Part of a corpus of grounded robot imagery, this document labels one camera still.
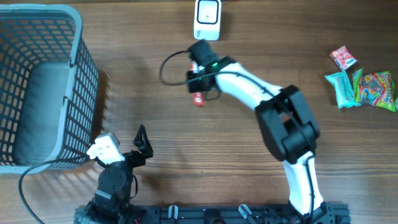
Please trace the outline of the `red Nescafe coffee stick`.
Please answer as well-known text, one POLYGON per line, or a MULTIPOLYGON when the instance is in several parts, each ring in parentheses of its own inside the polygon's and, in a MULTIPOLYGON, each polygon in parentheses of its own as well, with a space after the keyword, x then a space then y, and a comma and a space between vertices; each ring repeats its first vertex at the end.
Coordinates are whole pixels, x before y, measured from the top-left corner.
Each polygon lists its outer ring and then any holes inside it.
MULTIPOLYGON (((198 65, 196 62, 192 62, 190 70, 193 73, 198 72, 198 65)), ((202 91, 199 92, 194 92, 193 94, 193 104, 197 107, 204 107, 205 105, 205 99, 204 99, 204 94, 202 91)))

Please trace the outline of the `Haribo gummy candy bag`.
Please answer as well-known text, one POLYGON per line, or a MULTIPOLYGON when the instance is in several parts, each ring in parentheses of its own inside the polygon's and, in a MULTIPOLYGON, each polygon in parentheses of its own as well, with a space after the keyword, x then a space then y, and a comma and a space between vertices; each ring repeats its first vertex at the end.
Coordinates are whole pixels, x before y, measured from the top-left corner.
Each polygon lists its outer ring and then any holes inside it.
POLYGON ((394 82, 390 71, 364 74, 363 68, 353 73, 354 101, 396 111, 394 82))

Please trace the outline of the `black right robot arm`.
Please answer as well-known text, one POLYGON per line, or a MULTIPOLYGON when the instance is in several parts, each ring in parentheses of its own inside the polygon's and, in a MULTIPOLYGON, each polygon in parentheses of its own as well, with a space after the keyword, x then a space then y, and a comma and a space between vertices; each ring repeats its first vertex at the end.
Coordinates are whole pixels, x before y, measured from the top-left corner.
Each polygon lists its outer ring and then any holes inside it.
POLYGON ((187 52, 197 65, 187 73, 189 92, 218 90, 253 110, 266 148, 284 167, 290 206, 302 222, 314 223, 325 204, 315 173, 320 130, 303 93, 294 85, 270 84, 231 57, 219 57, 205 40, 187 52))

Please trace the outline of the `teal tissue pack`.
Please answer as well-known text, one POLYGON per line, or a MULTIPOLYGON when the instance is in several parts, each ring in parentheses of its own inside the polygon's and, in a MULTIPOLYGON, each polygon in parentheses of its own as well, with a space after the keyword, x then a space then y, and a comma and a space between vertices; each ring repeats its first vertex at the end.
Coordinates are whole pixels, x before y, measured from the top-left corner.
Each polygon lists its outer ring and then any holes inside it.
POLYGON ((361 103, 355 102, 353 87, 345 71, 325 75, 325 78, 335 90, 336 102, 339 109, 361 105, 361 103))

